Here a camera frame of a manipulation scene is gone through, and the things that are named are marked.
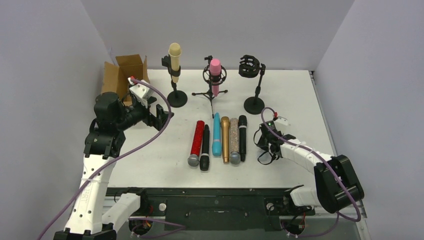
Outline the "cream microphone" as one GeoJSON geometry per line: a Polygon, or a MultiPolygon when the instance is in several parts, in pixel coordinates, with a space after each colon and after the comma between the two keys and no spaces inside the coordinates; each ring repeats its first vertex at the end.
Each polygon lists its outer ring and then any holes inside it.
{"type": "Polygon", "coordinates": [[[178,83],[181,65],[180,65],[180,56],[182,54],[182,48],[179,43],[173,42],[170,44],[168,49],[168,56],[170,58],[170,69],[171,69],[171,79],[173,83],[178,83]]]}

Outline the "brown cardboard box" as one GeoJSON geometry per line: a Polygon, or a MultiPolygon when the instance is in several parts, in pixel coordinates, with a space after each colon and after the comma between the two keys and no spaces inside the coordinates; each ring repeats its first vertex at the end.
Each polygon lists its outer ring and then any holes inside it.
{"type": "Polygon", "coordinates": [[[148,77],[147,58],[139,54],[116,56],[116,64],[104,63],[104,73],[101,92],[118,94],[124,105],[132,104],[129,93],[129,77],[150,82],[148,77]]]}

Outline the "silver glitter microphone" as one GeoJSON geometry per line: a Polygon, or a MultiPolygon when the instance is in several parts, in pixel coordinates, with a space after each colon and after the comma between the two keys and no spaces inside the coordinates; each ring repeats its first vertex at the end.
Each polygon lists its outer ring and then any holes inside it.
{"type": "Polygon", "coordinates": [[[238,119],[231,118],[229,128],[229,161],[233,165],[238,165],[241,162],[239,140],[238,119]]]}

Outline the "slim black microphone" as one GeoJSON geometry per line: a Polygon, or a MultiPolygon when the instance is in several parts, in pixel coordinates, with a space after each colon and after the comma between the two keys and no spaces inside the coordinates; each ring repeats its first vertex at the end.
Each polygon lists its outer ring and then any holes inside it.
{"type": "Polygon", "coordinates": [[[239,130],[239,154],[240,161],[245,162],[247,154],[247,117],[240,115],[238,118],[238,130],[239,130]]]}

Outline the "red glitter microphone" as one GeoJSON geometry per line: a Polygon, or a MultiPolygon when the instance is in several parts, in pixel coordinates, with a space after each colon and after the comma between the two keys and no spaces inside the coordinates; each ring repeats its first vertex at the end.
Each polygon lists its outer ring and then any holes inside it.
{"type": "Polygon", "coordinates": [[[192,140],[190,155],[187,159],[187,163],[191,167],[196,167],[200,162],[200,152],[203,141],[205,122],[203,120],[198,120],[196,122],[194,136],[192,140]]]}

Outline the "blue microphone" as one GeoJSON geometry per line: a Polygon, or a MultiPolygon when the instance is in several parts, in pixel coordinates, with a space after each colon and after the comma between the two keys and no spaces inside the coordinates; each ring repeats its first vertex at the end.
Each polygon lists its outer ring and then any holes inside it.
{"type": "Polygon", "coordinates": [[[214,157],[219,157],[222,154],[221,143],[221,118],[218,112],[213,117],[213,138],[212,138],[212,154],[214,157]]]}

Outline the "tripod shock mount stand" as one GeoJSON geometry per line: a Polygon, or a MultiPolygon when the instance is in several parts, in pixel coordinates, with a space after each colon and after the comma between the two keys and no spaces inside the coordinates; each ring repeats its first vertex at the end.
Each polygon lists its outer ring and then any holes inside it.
{"type": "MultiPolygon", "coordinates": [[[[209,65],[210,65],[210,61],[212,59],[216,59],[214,58],[212,55],[206,56],[204,58],[205,61],[207,61],[207,65],[206,67],[203,69],[202,71],[202,78],[204,80],[204,82],[208,85],[208,90],[206,92],[192,92],[191,95],[192,96],[204,96],[205,98],[207,98],[209,100],[210,106],[211,106],[211,114],[212,114],[212,118],[214,118],[214,107],[213,107],[213,99],[216,98],[213,96],[212,94],[212,90],[211,90],[211,83],[210,83],[210,72],[209,72],[209,65]]],[[[226,81],[227,78],[227,70],[224,66],[222,66],[221,64],[221,81],[220,84],[223,84],[226,81]]],[[[225,94],[227,93],[228,90],[219,90],[219,94],[225,94]]]]}

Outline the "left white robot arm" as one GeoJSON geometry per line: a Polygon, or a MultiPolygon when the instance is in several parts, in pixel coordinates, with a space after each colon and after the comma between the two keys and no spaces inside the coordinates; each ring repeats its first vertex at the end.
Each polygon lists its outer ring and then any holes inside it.
{"type": "Polygon", "coordinates": [[[115,92],[104,92],[95,99],[95,119],[89,127],[83,150],[83,171],[77,193],[67,203],[72,207],[63,230],[55,240],[115,240],[119,229],[135,211],[146,208],[148,197],[143,188],[123,192],[118,202],[103,214],[109,180],[126,140],[125,130],[144,122],[161,134],[173,112],[160,104],[156,114],[150,112],[155,97],[132,93],[133,103],[124,105],[115,92]]]}

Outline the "clip mic stand round base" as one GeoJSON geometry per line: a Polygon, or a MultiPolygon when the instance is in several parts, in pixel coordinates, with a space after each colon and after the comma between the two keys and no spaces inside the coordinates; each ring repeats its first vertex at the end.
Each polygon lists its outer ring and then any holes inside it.
{"type": "Polygon", "coordinates": [[[168,94],[167,100],[171,107],[173,108],[180,108],[183,107],[187,101],[188,97],[186,93],[182,90],[177,90],[177,83],[174,82],[173,77],[179,77],[181,74],[181,67],[179,67],[178,70],[172,69],[172,62],[171,62],[171,56],[165,55],[161,59],[161,64],[163,67],[167,68],[168,74],[171,76],[171,87],[172,91],[168,94]]]}

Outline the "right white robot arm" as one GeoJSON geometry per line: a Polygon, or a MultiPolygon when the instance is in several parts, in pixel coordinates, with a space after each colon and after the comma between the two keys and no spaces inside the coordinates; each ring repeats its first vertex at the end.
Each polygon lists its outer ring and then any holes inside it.
{"type": "Polygon", "coordinates": [[[333,214],[364,198],[363,187],[347,156],[315,151],[293,135],[282,134],[274,121],[261,123],[259,131],[261,136],[256,145],[270,154],[271,161],[292,161],[314,176],[314,187],[297,186],[289,190],[291,205],[322,207],[333,214]]]}

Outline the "pink microphone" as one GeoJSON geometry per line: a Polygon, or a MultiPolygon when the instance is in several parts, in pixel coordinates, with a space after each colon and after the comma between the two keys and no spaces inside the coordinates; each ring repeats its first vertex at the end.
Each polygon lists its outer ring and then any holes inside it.
{"type": "Polygon", "coordinates": [[[209,80],[211,83],[211,92],[217,97],[220,92],[222,65],[219,59],[213,58],[209,63],[209,80]]]}

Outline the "gold microphone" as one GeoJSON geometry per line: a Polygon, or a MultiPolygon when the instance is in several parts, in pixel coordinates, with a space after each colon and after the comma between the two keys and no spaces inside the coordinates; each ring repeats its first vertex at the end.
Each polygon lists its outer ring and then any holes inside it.
{"type": "Polygon", "coordinates": [[[220,120],[221,126],[221,144],[222,144],[222,158],[224,164],[230,163],[229,153],[229,130],[230,130],[230,119],[228,116],[223,116],[220,120]]]}

